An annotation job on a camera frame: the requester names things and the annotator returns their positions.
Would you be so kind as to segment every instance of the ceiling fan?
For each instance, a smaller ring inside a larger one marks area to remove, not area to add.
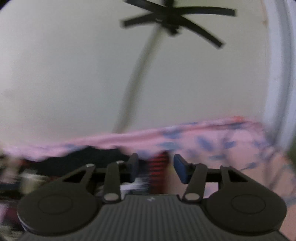
[[[236,16],[236,11],[229,8],[221,7],[175,7],[174,0],[162,0],[162,5],[149,2],[147,0],[126,0],[128,4],[142,8],[150,13],[133,17],[121,21],[123,28],[133,27],[141,24],[157,23],[158,27],[154,31],[152,37],[147,42],[135,70],[131,76],[128,88],[125,92],[122,106],[119,113],[119,118],[113,129],[114,133],[122,133],[130,123],[132,112],[136,107],[136,94],[141,86],[144,70],[149,58],[153,54],[155,44],[160,36],[161,30],[165,29],[169,35],[175,36],[179,34],[180,27],[184,27],[205,40],[213,44],[216,48],[222,48],[224,43],[216,38],[213,34],[193,23],[182,15],[187,14],[214,14],[225,16]]]

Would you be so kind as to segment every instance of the pink blanket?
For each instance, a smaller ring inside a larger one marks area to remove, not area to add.
[[[143,159],[163,151],[182,155],[188,162],[204,163],[209,168],[230,165],[279,194],[286,202],[288,213],[281,232],[290,240],[296,238],[296,177],[284,153],[272,146],[258,122],[233,117],[223,120],[186,123],[167,128],[126,134],[86,137],[48,146],[6,147],[13,156],[40,161],[63,156],[86,145],[98,148],[120,146],[127,154],[137,152]],[[170,169],[169,193],[181,194],[185,187]],[[216,187],[207,185],[210,195]]]

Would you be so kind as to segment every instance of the blue pattern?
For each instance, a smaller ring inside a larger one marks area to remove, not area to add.
[[[200,145],[200,147],[206,151],[212,152],[214,150],[213,143],[210,140],[207,140],[203,136],[197,136],[196,142]]]
[[[226,160],[226,155],[222,154],[222,155],[209,156],[209,160],[211,160],[211,161],[224,161],[224,160]]]
[[[286,165],[283,165],[283,168],[289,170],[292,173],[295,173],[295,166],[294,166],[294,164],[286,164]]]
[[[265,146],[269,146],[270,144],[267,141],[256,141],[254,140],[252,142],[253,146],[255,146],[256,148],[261,148],[261,147],[265,147]]]
[[[187,123],[182,123],[181,125],[191,125],[191,126],[195,126],[198,125],[199,122],[187,122]]]
[[[241,169],[240,171],[248,170],[248,169],[255,169],[259,166],[259,162],[251,162],[247,165],[247,167]]]
[[[50,150],[51,147],[50,146],[38,146],[36,147],[37,149],[41,149],[41,150]]]
[[[180,128],[172,129],[172,130],[164,130],[163,137],[168,139],[180,139],[182,138],[182,130]]]
[[[175,142],[162,142],[159,143],[157,146],[162,147],[164,150],[179,150],[182,149],[179,144]]]
[[[198,152],[194,149],[187,149],[186,152],[190,159],[197,159],[199,157]]]
[[[84,146],[77,146],[77,145],[74,145],[74,144],[65,144],[65,145],[63,145],[63,147],[67,148],[70,151],[76,151],[76,150],[79,150],[79,149],[83,148]]]
[[[263,161],[269,163],[278,152],[279,150],[275,147],[267,146],[260,151],[259,156]]]
[[[233,123],[233,124],[229,124],[229,129],[232,130],[238,130],[238,129],[243,129],[243,122],[242,123]]]
[[[296,196],[283,197],[283,200],[285,201],[287,207],[296,204]]]
[[[229,141],[229,142],[224,142],[224,149],[230,149],[235,147],[237,144],[236,141]]]

